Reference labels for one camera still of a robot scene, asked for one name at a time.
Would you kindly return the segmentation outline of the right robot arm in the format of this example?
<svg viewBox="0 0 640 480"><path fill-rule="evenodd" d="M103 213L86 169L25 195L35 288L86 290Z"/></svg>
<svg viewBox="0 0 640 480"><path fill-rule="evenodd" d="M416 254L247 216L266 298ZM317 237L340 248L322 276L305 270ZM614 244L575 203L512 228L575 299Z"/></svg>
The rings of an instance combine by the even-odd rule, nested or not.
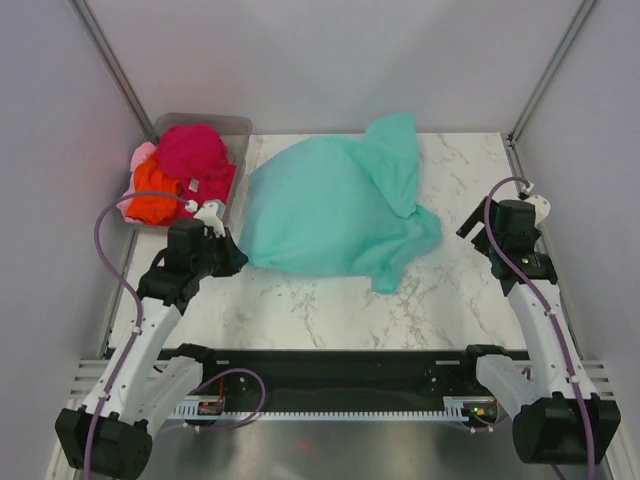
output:
<svg viewBox="0 0 640 480"><path fill-rule="evenodd" d="M578 355L561 309L558 276L550 257L537 251L539 225L549 203L481 200L458 229L491 264L491 273L516 314L531 375L495 345L470 345L458 381L467 392L487 389L512 421L519 458L528 464L598 465L620 425L615 401L596 389Z"/></svg>

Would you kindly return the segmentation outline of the clear plastic bin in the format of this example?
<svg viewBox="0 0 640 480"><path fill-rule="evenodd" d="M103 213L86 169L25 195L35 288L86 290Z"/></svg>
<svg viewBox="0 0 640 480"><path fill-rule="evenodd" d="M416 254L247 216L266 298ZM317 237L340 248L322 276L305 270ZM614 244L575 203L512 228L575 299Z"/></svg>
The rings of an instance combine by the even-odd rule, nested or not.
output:
<svg viewBox="0 0 640 480"><path fill-rule="evenodd" d="M161 135L164 134L167 130L175 126L193 125L193 124L209 125L214 130L216 130L220 135L221 140L228 148L230 162L237 167L236 174L231 187L229 199L227 201L227 204L225 205L224 214L222 215L222 218L225 219L228 217L228 214L230 213L234 195L236 193L237 187L244 173L245 157L248 149L249 137L252 132L252 123L247 118L237 117L237 116L168 113L168 114L162 115L156 121L156 123L154 124L155 138L152 141L148 141L148 142L152 142L153 144L155 144L157 149ZM142 222L131 220L127 217L124 218L122 216L126 222L131 224L141 225L141 226L147 226L151 228L160 228L160 227L169 226L174 220L193 217L193 213L187 212L185 210L185 205L187 201L181 197L181 193L179 196L174 196L174 195L166 194L162 192L140 192L140 193L132 193L127 196L129 198L135 198L135 197L144 196L144 195L166 196L166 197L178 200L179 207L178 207L176 216L166 226L147 225Z"/></svg>

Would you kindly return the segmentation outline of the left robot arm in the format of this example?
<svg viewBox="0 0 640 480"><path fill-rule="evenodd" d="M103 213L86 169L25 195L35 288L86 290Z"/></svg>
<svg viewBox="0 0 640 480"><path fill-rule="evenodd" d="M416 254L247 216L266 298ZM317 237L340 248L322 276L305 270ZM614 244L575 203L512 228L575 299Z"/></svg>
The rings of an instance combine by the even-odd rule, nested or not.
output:
<svg viewBox="0 0 640 480"><path fill-rule="evenodd" d="M136 317L93 389L75 409L63 409L55 431L68 464L83 472L137 479L153 438L191 391L208 393L219 369L204 359L178 356L155 382L148 378L169 334L207 277L231 277L246 264L217 217L176 221L167 245L140 278Z"/></svg>

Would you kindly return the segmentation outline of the teal t shirt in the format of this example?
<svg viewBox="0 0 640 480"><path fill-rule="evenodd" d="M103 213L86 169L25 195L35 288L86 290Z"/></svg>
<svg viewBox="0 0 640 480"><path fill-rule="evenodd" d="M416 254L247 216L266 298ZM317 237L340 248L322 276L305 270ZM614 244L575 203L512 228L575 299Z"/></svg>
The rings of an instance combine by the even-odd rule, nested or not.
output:
<svg viewBox="0 0 640 480"><path fill-rule="evenodd" d="M410 113L373 121L359 139L312 136L249 176L240 248L256 268L367 277L393 293L442 238L439 218L418 203L419 173Z"/></svg>

